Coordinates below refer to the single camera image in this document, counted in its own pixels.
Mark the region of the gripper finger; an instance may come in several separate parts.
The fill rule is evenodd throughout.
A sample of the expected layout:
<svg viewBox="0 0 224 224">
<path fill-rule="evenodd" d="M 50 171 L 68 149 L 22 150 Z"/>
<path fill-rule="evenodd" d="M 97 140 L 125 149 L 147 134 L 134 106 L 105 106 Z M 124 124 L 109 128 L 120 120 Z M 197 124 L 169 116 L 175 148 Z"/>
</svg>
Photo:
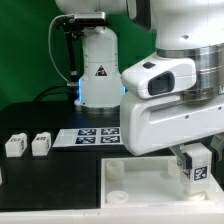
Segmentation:
<svg viewBox="0 0 224 224">
<path fill-rule="evenodd" d="M 184 151 L 183 145 L 175 145 L 171 147 L 171 151 L 177 158 L 177 165 L 182 170 L 192 169 L 192 158 Z"/>
<path fill-rule="evenodd" d="M 224 149 L 224 133 L 214 135 L 210 146 L 215 149 L 219 155 L 221 155 L 222 150 Z"/>
</svg>

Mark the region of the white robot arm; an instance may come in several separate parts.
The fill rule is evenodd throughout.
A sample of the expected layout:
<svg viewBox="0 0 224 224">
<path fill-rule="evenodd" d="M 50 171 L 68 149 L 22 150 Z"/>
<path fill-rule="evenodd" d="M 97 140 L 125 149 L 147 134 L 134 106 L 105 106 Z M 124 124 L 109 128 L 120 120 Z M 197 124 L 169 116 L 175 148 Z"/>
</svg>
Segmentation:
<svg viewBox="0 0 224 224">
<path fill-rule="evenodd" d="M 224 132 L 224 0 L 56 0 L 77 17 L 127 12 L 156 32 L 156 52 L 126 69 L 120 104 L 124 146 L 134 155 L 171 148 L 189 170 L 186 142 Z"/>
</svg>

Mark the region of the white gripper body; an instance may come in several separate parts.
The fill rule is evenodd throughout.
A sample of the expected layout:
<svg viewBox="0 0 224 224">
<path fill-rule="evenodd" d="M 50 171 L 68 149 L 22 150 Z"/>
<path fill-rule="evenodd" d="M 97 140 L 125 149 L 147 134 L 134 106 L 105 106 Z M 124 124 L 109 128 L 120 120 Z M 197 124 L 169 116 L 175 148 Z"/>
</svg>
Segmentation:
<svg viewBox="0 0 224 224">
<path fill-rule="evenodd" d="M 138 156 L 224 132 L 224 94 L 182 103 L 177 94 L 142 100 L 127 93 L 120 105 L 121 138 Z"/>
</svg>

